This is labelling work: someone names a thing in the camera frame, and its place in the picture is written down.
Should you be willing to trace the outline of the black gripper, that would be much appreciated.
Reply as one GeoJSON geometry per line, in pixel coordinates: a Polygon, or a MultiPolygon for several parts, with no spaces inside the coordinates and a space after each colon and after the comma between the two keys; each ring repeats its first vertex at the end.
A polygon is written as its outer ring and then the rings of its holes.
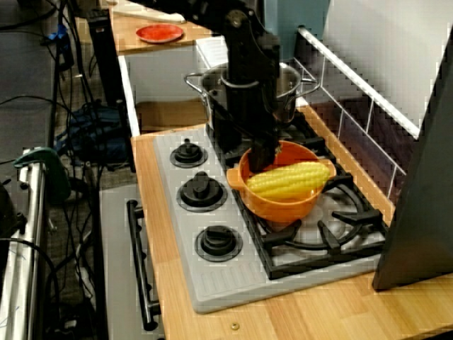
{"type": "Polygon", "coordinates": [[[248,153],[249,169],[260,172],[273,164],[281,152],[276,136],[277,88],[275,81],[252,81],[234,84],[219,81],[214,100],[214,136],[220,147],[228,150],[252,141],[248,153]]]}

